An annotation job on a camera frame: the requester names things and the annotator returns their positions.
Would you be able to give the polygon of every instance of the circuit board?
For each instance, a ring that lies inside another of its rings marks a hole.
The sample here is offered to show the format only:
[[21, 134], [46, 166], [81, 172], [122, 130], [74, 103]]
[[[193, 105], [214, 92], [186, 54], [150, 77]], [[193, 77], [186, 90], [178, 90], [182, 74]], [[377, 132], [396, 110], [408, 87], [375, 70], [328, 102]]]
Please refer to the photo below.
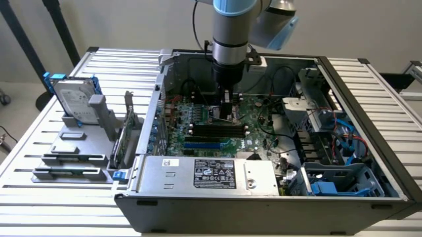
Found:
[[[268, 103], [268, 99], [257, 96], [242, 96], [240, 103], [233, 106], [230, 121], [217, 119], [217, 106], [194, 104], [186, 98], [168, 103], [165, 113], [170, 119], [168, 119], [166, 155], [246, 158], [256, 153], [261, 159], [277, 160], [274, 154], [266, 153], [266, 146], [274, 137], [260, 130], [261, 127], [265, 131], [273, 132], [265, 100]], [[220, 137], [220, 146], [213, 149], [185, 148], [185, 138], [190, 137], [188, 131], [192, 123], [194, 125], [245, 125], [249, 133], [244, 138]]]
[[129, 143], [130, 133], [134, 127], [134, 119], [136, 117], [134, 117], [133, 107], [129, 106], [126, 119], [124, 121], [122, 128], [118, 132], [118, 139], [114, 142], [110, 156], [109, 156], [112, 160], [110, 167], [116, 169], [118, 168], [118, 165], [125, 156], [126, 145]]

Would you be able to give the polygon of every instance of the slotted aluminum rail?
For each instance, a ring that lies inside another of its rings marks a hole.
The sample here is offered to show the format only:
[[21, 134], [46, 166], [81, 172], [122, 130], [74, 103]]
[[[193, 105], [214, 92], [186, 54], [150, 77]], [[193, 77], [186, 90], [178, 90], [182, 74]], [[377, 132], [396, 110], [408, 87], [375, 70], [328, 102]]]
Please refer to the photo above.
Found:
[[[134, 112], [144, 115], [158, 73], [157, 56], [157, 51], [100, 48], [97, 52], [85, 54], [73, 70], [71, 76], [96, 74], [108, 107], [117, 116], [122, 116], [125, 111], [125, 90], [133, 91]], [[331, 63], [408, 172], [422, 185], [422, 135], [413, 130], [420, 130], [415, 118], [405, 106], [397, 103], [397, 98], [369, 66], [353, 59], [331, 59]], [[112, 196], [116, 190], [110, 184], [30, 181], [30, 171], [39, 165], [39, 156], [62, 127], [61, 111], [53, 98], [0, 166], [0, 236], [140, 236], [114, 205]], [[419, 237], [422, 213], [400, 221], [381, 221], [355, 236]]]

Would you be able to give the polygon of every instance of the black stand pole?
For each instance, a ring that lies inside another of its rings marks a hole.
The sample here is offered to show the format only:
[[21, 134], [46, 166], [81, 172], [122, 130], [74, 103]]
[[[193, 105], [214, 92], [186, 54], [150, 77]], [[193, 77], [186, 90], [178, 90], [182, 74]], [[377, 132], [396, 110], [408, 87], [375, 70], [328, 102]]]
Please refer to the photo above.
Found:
[[39, 58], [37, 56], [37, 53], [34, 52], [34, 49], [31, 47], [31, 44], [29, 42], [27, 36], [23, 32], [23, 29], [21, 28], [21, 25], [18, 23], [17, 17], [14, 15], [13, 9], [9, 5], [7, 0], [0, 0], [0, 12], [2, 14], [3, 20], [13, 32], [14, 38], [18, 42], [18, 45], [21, 47], [21, 49], [23, 50], [23, 53], [26, 55], [26, 58], [29, 60], [29, 63], [33, 67], [33, 70], [39, 78], [39, 81], [42, 83], [42, 86], [45, 88], [43, 94], [39, 95], [39, 97], [37, 98], [35, 101], [35, 107], [38, 109], [38, 111], [42, 110], [43, 106], [46, 105], [50, 97], [53, 96], [53, 94], [50, 93], [50, 91], [47, 90], [47, 87], [43, 83], [43, 73], [45, 73], [45, 69], [43, 66], [41, 64]]
[[79, 57], [73, 43], [70, 32], [67, 31], [65, 20], [59, 11], [58, 0], [42, 0], [43, 6], [51, 16], [51, 21], [57, 29], [67, 57], [70, 58], [73, 67], [75, 67]]

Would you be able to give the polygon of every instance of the white wall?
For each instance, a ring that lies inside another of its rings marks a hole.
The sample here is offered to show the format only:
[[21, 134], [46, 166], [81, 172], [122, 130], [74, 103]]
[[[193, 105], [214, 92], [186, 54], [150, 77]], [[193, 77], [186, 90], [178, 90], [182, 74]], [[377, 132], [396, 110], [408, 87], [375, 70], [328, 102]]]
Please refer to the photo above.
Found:
[[[71, 66], [41, 0], [10, 0], [43, 67]], [[61, 0], [61, 11], [79, 55], [87, 46], [196, 49], [192, 0]], [[294, 0], [300, 22], [280, 53], [367, 58], [383, 72], [422, 60], [420, 0]], [[210, 39], [212, 7], [198, 5], [200, 41]], [[0, 17], [2, 81], [37, 82], [23, 53]]]

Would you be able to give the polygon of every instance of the warning label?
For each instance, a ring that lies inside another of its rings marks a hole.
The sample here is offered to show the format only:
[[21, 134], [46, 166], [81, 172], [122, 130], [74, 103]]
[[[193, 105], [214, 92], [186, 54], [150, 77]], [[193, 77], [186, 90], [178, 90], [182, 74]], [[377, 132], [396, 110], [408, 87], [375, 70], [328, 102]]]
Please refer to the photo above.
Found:
[[193, 186], [197, 189], [236, 189], [234, 161], [196, 159]]

